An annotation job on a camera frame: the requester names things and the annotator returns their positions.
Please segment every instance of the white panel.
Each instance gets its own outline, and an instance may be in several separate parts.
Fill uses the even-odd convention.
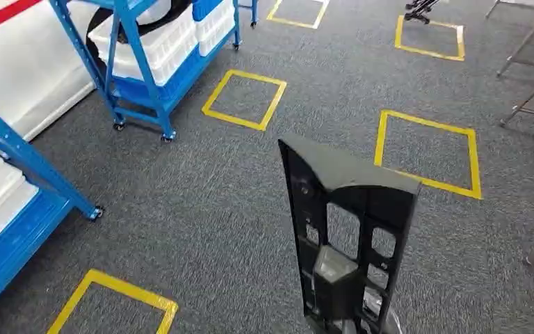
[[[68,7],[85,38],[97,7],[80,1]],[[67,80],[71,75],[76,78]],[[0,25],[0,116],[25,139],[90,88],[90,77],[48,1]]]

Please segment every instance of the red stripe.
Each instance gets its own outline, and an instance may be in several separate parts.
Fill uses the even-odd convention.
[[[0,10],[0,24],[23,12],[41,0],[17,0]]]

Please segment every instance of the yellow tape square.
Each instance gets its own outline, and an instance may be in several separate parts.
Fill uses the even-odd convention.
[[[326,8],[328,7],[329,0],[314,0],[314,1],[321,2],[322,6],[313,24],[302,23],[302,22],[292,21],[290,19],[282,19],[279,17],[274,17],[275,12],[277,12],[277,9],[280,7],[280,4],[282,3],[282,0],[277,0],[275,2],[275,5],[273,6],[273,8],[271,8],[271,11],[267,15],[267,19],[271,21],[279,22],[279,23],[291,24],[292,26],[301,26],[302,28],[317,29],[318,26],[321,24],[321,20],[324,16],[324,12],[326,11]]]
[[[451,125],[433,122],[431,120],[425,120],[423,118],[414,117],[411,115],[407,115],[405,113],[399,113],[397,111],[383,109],[382,115],[380,116],[380,126],[378,127],[378,140],[375,146],[375,156],[373,158],[373,164],[375,164],[376,166],[382,167],[382,156],[384,155],[384,142],[386,140],[386,127],[387,127],[389,116],[401,118],[403,120],[408,120],[410,122],[419,123],[422,125],[426,125],[428,127],[435,127],[438,129],[443,129],[449,132],[454,132],[456,134],[463,134],[467,136],[468,154],[469,154],[469,160],[470,160],[471,189],[466,189],[466,188],[462,188],[459,186],[454,186],[449,183],[427,179],[425,177],[413,175],[413,174],[402,172],[399,170],[395,170],[396,172],[406,175],[406,176],[413,177],[428,186],[433,186],[438,189],[451,191],[452,193],[458,193],[460,195],[469,196],[469,197],[476,198],[479,200],[482,199],[482,191],[480,189],[480,167],[478,165],[478,148],[476,146],[476,132],[473,129],[463,129],[460,127],[453,127]]]
[[[244,120],[242,118],[238,118],[238,117],[227,115],[225,113],[221,113],[219,111],[211,110],[211,105],[216,101],[216,99],[218,99],[220,92],[222,92],[222,89],[224,89],[224,87],[228,83],[228,80],[233,75],[247,78],[247,79],[264,81],[264,82],[268,82],[270,84],[276,84],[279,86],[277,88],[277,92],[275,92],[275,96],[273,97],[273,100],[271,100],[271,103],[269,104],[269,107],[267,108],[267,111],[263,115],[263,119],[261,119],[261,122],[259,123],[252,122],[250,120]],[[214,89],[214,91],[210,95],[210,98],[206,101],[206,103],[202,107],[202,112],[207,116],[211,116],[219,120],[225,120],[226,122],[243,125],[244,127],[249,127],[251,129],[265,131],[265,129],[267,129],[267,124],[269,123],[269,121],[271,120],[271,117],[273,116],[273,113],[275,112],[275,108],[277,108],[277,104],[280,103],[280,100],[282,98],[282,95],[286,87],[287,87],[287,82],[285,81],[281,81],[281,80],[269,78],[269,77],[264,77],[258,74],[247,73],[247,72],[243,72],[239,70],[228,70],[228,72],[226,72],[226,75],[222,78],[222,80],[220,80],[220,83],[218,84],[216,89]]]
[[[68,320],[71,312],[79,303],[85,292],[87,292],[87,288],[89,288],[91,283],[103,285],[104,287],[124,294],[132,299],[146,303],[154,308],[164,310],[165,315],[163,316],[163,320],[161,321],[159,328],[156,330],[156,334],[166,334],[169,332],[171,323],[175,318],[175,313],[177,313],[177,309],[179,308],[177,303],[118,278],[109,276],[101,271],[91,269],[89,272],[87,272],[81,283],[79,283],[79,286],[76,287],[70,299],[67,301],[62,311],[58,314],[56,320],[54,320],[54,323],[48,330],[47,334],[56,334],[60,332],[63,325]]]
[[[435,51],[429,51],[429,50],[424,50],[424,49],[418,49],[416,47],[408,47],[406,45],[402,45],[402,30],[404,26],[404,15],[398,16],[398,23],[396,24],[396,38],[394,39],[394,46],[397,49],[402,49],[402,50],[410,51],[410,52],[416,52],[418,54],[426,54],[427,56],[447,59],[450,61],[464,61],[464,58],[466,56],[466,52],[464,50],[464,26],[458,26],[456,24],[441,23],[441,22],[435,22],[435,21],[431,21],[429,22],[429,24],[433,26],[444,26],[446,28],[455,29],[456,42],[458,44],[458,55],[457,56],[448,55],[448,54],[440,54],[439,52],[435,52]]]

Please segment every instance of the blue shelving unit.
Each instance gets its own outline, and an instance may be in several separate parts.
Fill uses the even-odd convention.
[[[91,220],[100,217],[103,209],[89,202],[2,119],[0,151],[39,188],[0,233],[1,293],[72,208]]]
[[[156,0],[80,1],[86,1],[113,10],[111,43],[108,51],[109,59],[105,74],[99,71],[96,63],[87,50],[87,47],[83,44],[81,36],[77,32],[76,27],[73,25],[70,19],[68,8],[66,6],[67,0],[50,0],[50,4],[56,12],[70,40],[72,41],[74,48],[85,63],[87,71],[89,71],[89,74],[95,82],[97,90],[104,98],[105,104],[113,117],[114,129],[121,131],[124,128],[126,116],[129,116],[160,126],[163,131],[161,139],[163,141],[171,141],[175,138],[176,132],[170,123],[170,113],[173,111],[179,101],[181,101],[189,88],[191,88],[195,80],[197,80],[197,78],[205,70],[207,65],[215,58],[217,51],[230,39],[232,35],[234,35],[234,48],[236,50],[241,43],[240,28],[238,24],[238,0],[232,0],[234,4],[234,28],[208,56],[202,57],[201,61],[197,62],[196,65],[192,66],[191,68],[188,68],[187,71],[183,73],[183,79],[181,80],[181,83],[169,95],[161,93],[160,88],[154,83],[154,78],[146,59],[142,43],[140,42],[138,26],[136,24],[136,18],[139,16],[139,14],[148,9]],[[136,57],[138,67],[143,75],[143,86],[146,89],[142,89],[141,92],[138,91],[139,93],[120,93],[118,89],[114,89],[112,87],[114,86],[112,83],[115,80],[112,76],[115,44],[118,41],[120,22],[122,23],[122,27],[126,33],[128,42],[131,45],[134,56]],[[118,106],[118,102],[120,100],[126,100],[134,104],[139,104],[141,106],[154,109],[156,116],[145,115],[138,111]]]

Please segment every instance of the gray metal frame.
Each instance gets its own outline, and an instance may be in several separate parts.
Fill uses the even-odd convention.
[[[486,14],[486,18],[488,18],[490,16],[490,14],[492,13],[492,11],[496,7],[496,5],[498,5],[499,3],[513,4],[513,3],[509,3],[509,2],[503,1],[503,0],[496,0],[496,2],[492,6],[492,8],[488,12],[488,14]],[[515,3],[515,5],[526,7],[526,8],[529,7],[529,8],[533,8],[534,9],[534,6],[527,5],[525,3]],[[518,58],[518,56],[521,53],[521,51],[523,51],[525,46],[527,46],[527,44],[529,44],[529,42],[533,39],[533,37],[534,37],[534,28],[531,29],[531,31],[525,36],[525,38],[523,39],[521,44],[516,48],[516,50],[512,53],[512,55],[510,55],[507,58],[506,63],[496,73],[496,75],[498,77],[500,77],[511,66],[511,64],[513,64],[513,63],[534,66],[534,61],[528,61],[528,60],[525,60],[525,59],[519,59]],[[520,99],[518,101],[518,103],[512,108],[512,113],[509,116],[507,116],[506,118],[501,120],[501,125],[503,125],[503,126],[506,125],[519,112],[531,113],[531,114],[534,115],[534,109],[525,108],[525,105],[527,103],[529,103],[529,101],[531,101],[531,99],[533,99],[533,97],[534,97],[534,88],[532,89],[532,91],[527,96],[525,96],[524,98],[522,98],[522,99]]]

